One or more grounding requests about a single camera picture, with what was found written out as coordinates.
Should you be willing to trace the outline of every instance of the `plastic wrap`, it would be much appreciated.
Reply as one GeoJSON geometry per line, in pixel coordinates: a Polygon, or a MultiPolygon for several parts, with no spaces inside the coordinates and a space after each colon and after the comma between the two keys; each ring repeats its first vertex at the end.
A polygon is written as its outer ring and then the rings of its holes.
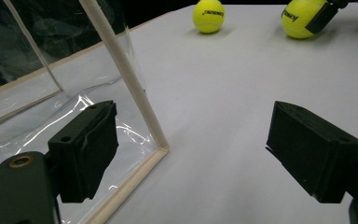
{"type": "MultiPolygon", "coordinates": [[[[150,131],[150,124],[145,121],[145,113],[133,98],[133,91],[129,90],[129,83],[123,80],[121,71],[117,69],[117,62],[112,59],[78,2],[6,0],[5,3],[7,6],[0,2],[0,7],[10,18],[11,24],[17,23],[18,28],[23,26],[26,29],[19,35],[22,36],[22,41],[27,39],[27,50],[38,61],[38,66],[30,68],[30,72],[36,69],[38,75],[33,77],[48,79],[38,79],[41,85],[35,85],[27,79],[22,83],[22,88],[19,88],[21,85],[16,85],[17,88],[5,88],[7,96],[2,95],[2,89],[0,90],[0,103],[7,102],[0,104],[0,163],[21,152],[47,153],[48,140],[87,106],[107,100],[113,100],[117,104],[119,147],[105,170],[94,199],[83,203],[61,203],[60,197],[58,198],[62,223],[90,222],[96,211],[101,210],[118,189],[124,188],[123,184],[131,176],[138,175],[135,171],[139,171],[143,163],[158,150],[159,145],[150,131]],[[22,102],[22,106],[10,109],[10,105],[17,105],[24,97],[31,96],[37,100],[22,102]]],[[[98,4],[144,91],[145,84],[118,2],[98,0],[98,4]]],[[[147,166],[147,169],[151,169],[154,164],[147,166]]]]}

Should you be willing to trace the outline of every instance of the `white table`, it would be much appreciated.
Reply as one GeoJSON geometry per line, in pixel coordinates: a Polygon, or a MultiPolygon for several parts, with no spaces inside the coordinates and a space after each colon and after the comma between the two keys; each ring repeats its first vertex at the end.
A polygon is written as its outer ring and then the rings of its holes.
{"type": "Polygon", "coordinates": [[[110,223],[349,223],[351,196],[319,204],[265,150],[274,101],[358,137],[358,4],[311,39],[287,37],[285,6],[226,6],[201,35],[193,7],[131,32],[172,151],[110,223]]]}

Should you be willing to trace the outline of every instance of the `yellow tennis ball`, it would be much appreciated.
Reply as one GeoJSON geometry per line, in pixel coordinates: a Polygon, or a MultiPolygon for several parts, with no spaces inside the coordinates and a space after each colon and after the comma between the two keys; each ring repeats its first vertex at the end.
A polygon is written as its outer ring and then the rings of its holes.
{"type": "Polygon", "coordinates": [[[282,13],[282,26],[292,38],[304,39],[313,36],[305,27],[322,8],[325,0],[293,0],[282,13]]]}
{"type": "Polygon", "coordinates": [[[225,20],[225,8],[218,0],[200,0],[193,11],[196,28],[205,34],[219,30],[225,20]]]}

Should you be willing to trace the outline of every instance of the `clear plastic sheet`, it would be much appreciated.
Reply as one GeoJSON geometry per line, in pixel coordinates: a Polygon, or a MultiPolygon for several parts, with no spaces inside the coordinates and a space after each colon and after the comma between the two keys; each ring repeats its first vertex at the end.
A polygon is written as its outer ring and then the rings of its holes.
{"type": "MultiPolygon", "coordinates": [[[[0,120],[0,163],[21,152],[48,152],[48,140],[87,106],[107,100],[113,100],[117,104],[119,147],[116,156],[105,170],[94,199],[83,203],[61,203],[58,197],[62,223],[85,223],[158,147],[115,62],[105,45],[100,43],[101,39],[78,2],[71,2],[75,6],[62,1],[52,3],[7,0],[6,3],[12,3],[19,12],[22,22],[37,44],[36,51],[43,52],[41,60],[48,64],[41,65],[39,69],[44,69],[47,76],[48,73],[52,74],[61,90],[40,102],[15,110],[14,114],[12,111],[9,117],[0,120]],[[65,11],[65,7],[70,7],[72,11],[65,11]],[[75,26],[70,21],[80,22],[84,26],[75,26]],[[95,37],[95,40],[90,40],[92,43],[80,46],[83,38],[91,36],[95,37]]],[[[122,49],[143,84],[118,2],[110,1],[108,4],[99,0],[98,3],[105,17],[112,23],[122,49]]],[[[22,97],[33,92],[45,91],[44,88],[49,86],[44,81],[41,81],[44,83],[42,86],[26,83],[26,88],[22,90],[6,90],[12,97],[4,99],[7,104],[0,105],[0,111],[7,110],[7,105],[15,105],[22,97]]]]}

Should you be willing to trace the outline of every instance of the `tennis ball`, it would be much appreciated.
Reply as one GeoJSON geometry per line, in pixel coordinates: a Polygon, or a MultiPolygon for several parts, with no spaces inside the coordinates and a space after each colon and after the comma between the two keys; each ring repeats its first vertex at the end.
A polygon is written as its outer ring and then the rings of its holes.
{"type": "Polygon", "coordinates": [[[322,8],[325,0],[293,0],[282,13],[282,26],[292,38],[305,39],[313,36],[305,27],[322,8]]]}
{"type": "Polygon", "coordinates": [[[219,30],[225,19],[225,8],[218,0],[200,0],[193,11],[196,28],[205,34],[219,30]]]}

